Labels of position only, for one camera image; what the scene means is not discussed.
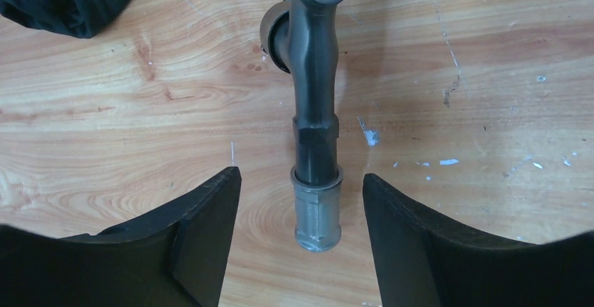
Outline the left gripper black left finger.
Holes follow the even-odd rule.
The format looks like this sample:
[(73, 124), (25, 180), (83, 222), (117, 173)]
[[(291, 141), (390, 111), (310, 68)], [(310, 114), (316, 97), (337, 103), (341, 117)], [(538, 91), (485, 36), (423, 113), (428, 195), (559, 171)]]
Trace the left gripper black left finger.
[(196, 189), (97, 235), (1, 226), (2, 306), (217, 306), (242, 178)]

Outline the grey faucet with lever handle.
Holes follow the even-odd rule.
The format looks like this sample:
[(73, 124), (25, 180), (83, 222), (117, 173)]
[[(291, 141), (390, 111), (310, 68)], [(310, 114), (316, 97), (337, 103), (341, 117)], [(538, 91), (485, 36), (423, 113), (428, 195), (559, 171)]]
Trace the grey faucet with lever handle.
[(335, 82), (336, 10), (341, 1), (281, 0), (266, 11), (260, 25), (262, 50), (293, 79), (293, 174), (308, 186), (325, 186), (339, 175)]

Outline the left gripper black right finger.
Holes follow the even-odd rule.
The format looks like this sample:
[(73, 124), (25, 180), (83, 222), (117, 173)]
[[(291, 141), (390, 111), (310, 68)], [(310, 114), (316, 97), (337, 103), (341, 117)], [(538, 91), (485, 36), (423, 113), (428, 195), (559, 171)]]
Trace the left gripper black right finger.
[(363, 199), (384, 306), (592, 306), (593, 233), (542, 245), (496, 236), (375, 174)]

